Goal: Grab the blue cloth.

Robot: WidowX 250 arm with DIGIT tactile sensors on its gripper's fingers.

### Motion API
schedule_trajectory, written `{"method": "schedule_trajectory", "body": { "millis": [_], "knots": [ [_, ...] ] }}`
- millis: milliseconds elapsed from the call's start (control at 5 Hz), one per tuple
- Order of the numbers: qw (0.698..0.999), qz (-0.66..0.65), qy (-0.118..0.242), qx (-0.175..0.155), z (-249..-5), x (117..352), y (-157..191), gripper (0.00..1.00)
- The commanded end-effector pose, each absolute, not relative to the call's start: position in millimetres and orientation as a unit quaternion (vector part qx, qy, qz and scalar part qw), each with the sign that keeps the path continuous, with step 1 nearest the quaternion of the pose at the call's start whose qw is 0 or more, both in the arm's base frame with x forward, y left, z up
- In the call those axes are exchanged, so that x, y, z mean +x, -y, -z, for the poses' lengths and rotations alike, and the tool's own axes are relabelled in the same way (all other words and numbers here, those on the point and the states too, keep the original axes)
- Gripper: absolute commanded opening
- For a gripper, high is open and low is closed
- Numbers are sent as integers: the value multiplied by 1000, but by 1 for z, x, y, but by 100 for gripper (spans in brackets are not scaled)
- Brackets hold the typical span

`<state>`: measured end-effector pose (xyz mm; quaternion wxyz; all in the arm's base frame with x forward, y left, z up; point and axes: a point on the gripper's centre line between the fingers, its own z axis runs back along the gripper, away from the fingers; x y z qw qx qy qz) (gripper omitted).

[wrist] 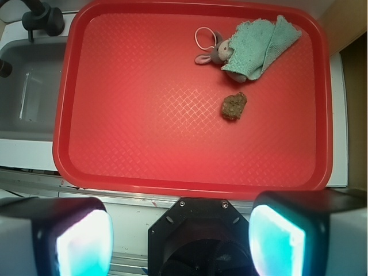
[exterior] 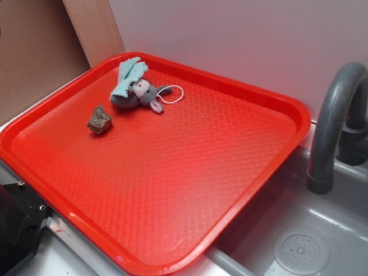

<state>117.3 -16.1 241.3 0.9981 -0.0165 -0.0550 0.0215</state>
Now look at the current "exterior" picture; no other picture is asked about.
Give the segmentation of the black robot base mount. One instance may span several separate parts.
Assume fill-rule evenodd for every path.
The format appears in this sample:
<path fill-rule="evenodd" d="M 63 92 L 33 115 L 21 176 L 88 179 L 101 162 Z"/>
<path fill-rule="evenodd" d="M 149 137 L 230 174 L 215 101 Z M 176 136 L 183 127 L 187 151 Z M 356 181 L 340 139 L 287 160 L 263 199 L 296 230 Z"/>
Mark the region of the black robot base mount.
<path fill-rule="evenodd" d="M 48 205 L 29 185 L 1 185 L 1 275 L 36 256 L 48 215 Z"/>

